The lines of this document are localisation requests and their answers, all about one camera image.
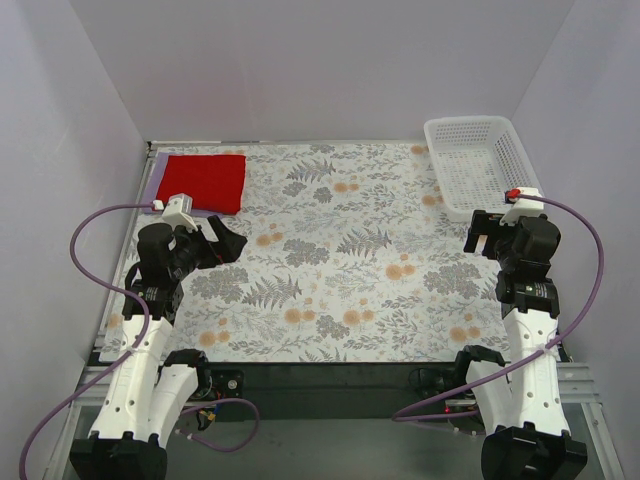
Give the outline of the red t shirt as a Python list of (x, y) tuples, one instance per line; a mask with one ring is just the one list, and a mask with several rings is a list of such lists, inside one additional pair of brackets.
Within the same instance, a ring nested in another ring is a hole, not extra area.
[(235, 215), (242, 207), (246, 163), (239, 154), (171, 155), (157, 199), (166, 202), (184, 187), (197, 209)]

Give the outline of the white plastic basket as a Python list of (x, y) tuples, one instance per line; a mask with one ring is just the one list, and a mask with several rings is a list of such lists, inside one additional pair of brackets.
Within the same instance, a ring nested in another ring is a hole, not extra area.
[(453, 222), (469, 223), (477, 209), (504, 213), (504, 193), (542, 187), (510, 120), (473, 115), (424, 124), (431, 163)]

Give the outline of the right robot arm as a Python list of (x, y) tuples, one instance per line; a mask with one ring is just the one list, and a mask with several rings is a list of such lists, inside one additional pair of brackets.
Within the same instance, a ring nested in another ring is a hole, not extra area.
[(464, 250), (500, 265), (496, 298), (510, 348), (509, 362), (481, 346), (464, 348), (452, 373), (454, 389), (475, 397), (486, 437), (485, 479), (575, 479), (588, 463), (573, 438), (559, 391), (557, 360), (549, 348), (558, 327), (559, 297), (547, 274), (561, 234), (545, 214), (511, 222), (473, 213)]

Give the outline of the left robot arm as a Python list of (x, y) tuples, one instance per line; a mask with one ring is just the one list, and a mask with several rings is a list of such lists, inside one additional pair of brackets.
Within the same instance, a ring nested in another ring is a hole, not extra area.
[(216, 238), (185, 220), (163, 220), (138, 233), (138, 261), (125, 278), (120, 358), (103, 405), (69, 460), (81, 479), (162, 479), (166, 444), (189, 399), (213, 386), (204, 352), (163, 353), (183, 298), (182, 282), (196, 270), (237, 261), (247, 240), (216, 216)]

